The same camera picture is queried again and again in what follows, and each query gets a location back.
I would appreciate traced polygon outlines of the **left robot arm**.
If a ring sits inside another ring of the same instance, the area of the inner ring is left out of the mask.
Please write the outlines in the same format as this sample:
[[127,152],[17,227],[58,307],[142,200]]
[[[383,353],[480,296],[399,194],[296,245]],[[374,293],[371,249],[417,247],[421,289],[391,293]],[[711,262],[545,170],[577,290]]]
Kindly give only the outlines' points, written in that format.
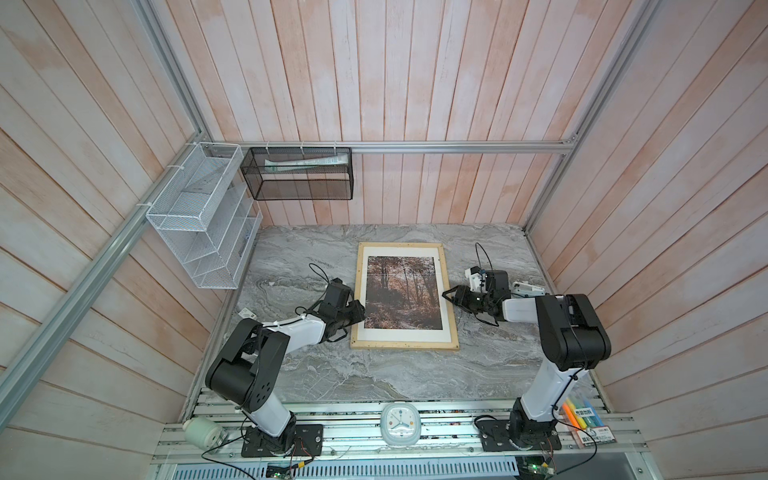
[[365,308],[342,280],[330,280],[321,297],[297,316],[272,323],[241,320],[205,376],[205,386],[235,404],[251,426],[245,448],[284,455],[303,439],[297,420],[274,394],[285,356],[303,347],[333,343],[338,333],[365,319]]

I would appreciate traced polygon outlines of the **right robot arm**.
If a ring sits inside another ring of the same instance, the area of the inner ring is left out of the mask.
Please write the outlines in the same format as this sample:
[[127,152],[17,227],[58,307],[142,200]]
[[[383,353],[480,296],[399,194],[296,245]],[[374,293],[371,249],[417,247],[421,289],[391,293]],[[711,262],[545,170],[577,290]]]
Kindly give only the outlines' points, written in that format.
[[480,322],[532,323],[538,327],[544,360],[528,390],[515,400],[507,420],[480,415],[473,420],[485,452],[562,448],[557,412],[578,382],[611,355],[611,341],[583,294],[548,294],[511,285],[502,270],[472,267],[466,285],[443,299]]

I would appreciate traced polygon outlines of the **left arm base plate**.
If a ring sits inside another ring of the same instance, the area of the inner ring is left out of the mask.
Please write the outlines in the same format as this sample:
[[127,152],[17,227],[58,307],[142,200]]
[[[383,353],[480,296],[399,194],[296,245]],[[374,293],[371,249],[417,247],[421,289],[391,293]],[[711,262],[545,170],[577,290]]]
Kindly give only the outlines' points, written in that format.
[[322,452],[324,427],[319,424],[288,425],[277,437],[257,427],[245,430],[241,456],[243,458],[305,456],[316,457]]

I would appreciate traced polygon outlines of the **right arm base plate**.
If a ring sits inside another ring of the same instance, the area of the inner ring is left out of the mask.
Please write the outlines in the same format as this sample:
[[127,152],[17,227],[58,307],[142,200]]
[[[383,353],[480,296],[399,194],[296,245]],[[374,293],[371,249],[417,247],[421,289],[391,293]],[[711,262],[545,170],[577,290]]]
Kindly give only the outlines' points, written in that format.
[[554,422],[513,422],[491,418],[476,419],[482,449],[485,452],[507,451],[558,451],[561,440]]

